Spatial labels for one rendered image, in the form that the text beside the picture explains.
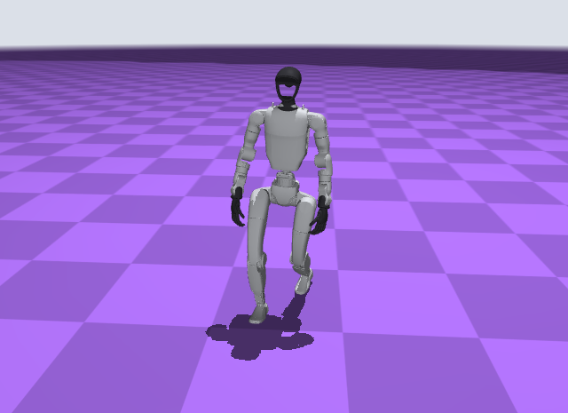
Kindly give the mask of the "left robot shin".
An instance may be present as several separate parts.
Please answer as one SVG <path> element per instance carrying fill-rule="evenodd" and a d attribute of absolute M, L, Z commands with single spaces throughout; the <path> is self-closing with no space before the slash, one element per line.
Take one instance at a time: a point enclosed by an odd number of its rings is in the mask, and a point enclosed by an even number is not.
<path fill-rule="evenodd" d="M 310 264 L 311 264 L 311 259 L 309 257 L 309 253 L 306 251 L 305 260 L 301 265 L 301 267 L 293 265 L 293 269 L 300 275 L 308 276 L 310 275 Z"/>

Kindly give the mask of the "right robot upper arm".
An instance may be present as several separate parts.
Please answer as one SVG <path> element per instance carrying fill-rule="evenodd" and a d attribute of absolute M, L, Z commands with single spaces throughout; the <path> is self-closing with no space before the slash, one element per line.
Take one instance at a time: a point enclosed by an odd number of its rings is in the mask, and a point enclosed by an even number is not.
<path fill-rule="evenodd" d="M 254 145 L 261 131 L 260 125 L 264 124 L 266 110 L 267 109 L 258 109 L 249 116 L 248 126 L 244 136 L 242 160 L 251 162 L 255 158 L 256 150 L 254 149 Z"/>

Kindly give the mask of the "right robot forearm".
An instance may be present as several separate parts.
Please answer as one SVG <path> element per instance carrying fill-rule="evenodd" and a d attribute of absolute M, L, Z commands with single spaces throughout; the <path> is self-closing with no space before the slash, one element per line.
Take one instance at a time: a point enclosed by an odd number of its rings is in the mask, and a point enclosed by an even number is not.
<path fill-rule="evenodd" d="M 248 162 L 241 160 L 242 155 L 243 155 L 243 150 L 244 150 L 244 147 L 241 148 L 241 150 L 239 152 L 238 159 L 237 159 L 237 163 L 236 163 L 236 171 L 234 173 L 233 186 L 231 187 L 231 194 L 232 195 L 235 195 L 236 187 L 241 187 L 242 188 L 242 194 L 244 193 L 244 185 L 246 183 L 247 174 L 248 174 L 250 164 L 248 164 Z"/>

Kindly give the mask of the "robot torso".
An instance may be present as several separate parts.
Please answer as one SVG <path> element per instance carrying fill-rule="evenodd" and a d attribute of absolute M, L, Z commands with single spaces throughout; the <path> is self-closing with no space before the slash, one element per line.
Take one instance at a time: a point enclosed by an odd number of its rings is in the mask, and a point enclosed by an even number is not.
<path fill-rule="evenodd" d="M 283 107 L 283 104 L 278 106 Z M 271 203 L 280 206 L 296 206 L 299 181 L 291 171 L 298 171 L 307 155 L 310 126 L 309 109 L 298 107 L 283 111 L 278 106 L 268 107 L 264 115 L 265 150 L 271 168 L 278 170 L 272 182 Z"/>

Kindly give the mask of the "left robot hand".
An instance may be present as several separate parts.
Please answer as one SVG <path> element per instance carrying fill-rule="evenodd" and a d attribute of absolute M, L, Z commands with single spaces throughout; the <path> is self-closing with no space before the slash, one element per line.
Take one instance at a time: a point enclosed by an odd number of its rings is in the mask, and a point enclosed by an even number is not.
<path fill-rule="evenodd" d="M 317 221 L 317 224 L 312 231 L 308 232 L 310 234 L 319 234 L 319 233 L 323 232 L 326 228 L 327 209 L 330 208 L 330 204 L 328 206 L 326 206 L 325 201 L 326 201 L 326 197 L 324 195 L 321 195 L 319 197 L 319 202 L 318 202 L 319 211 L 318 211 L 317 217 L 310 223 L 309 226 L 312 226 L 314 223 L 316 223 L 316 221 Z"/>

